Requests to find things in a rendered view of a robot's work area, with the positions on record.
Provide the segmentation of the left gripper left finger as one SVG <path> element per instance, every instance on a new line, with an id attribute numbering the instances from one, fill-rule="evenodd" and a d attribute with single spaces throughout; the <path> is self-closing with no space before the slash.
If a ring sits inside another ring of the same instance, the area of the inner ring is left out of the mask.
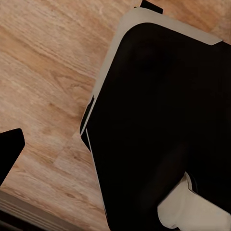
<path id="1" fill-rule="evenodd" d="M 24 147 L 25 139 L 21 128 L 0 133 L 0 185 Z"/>

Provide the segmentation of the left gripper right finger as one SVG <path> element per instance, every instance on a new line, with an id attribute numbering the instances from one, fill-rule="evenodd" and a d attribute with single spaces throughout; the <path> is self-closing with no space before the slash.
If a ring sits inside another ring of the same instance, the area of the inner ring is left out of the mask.
<path id="1" fill-rule="evenodd" d="M 220 128 L 217 135 L 216 146 L 231 167 L 231 130 Z"/>

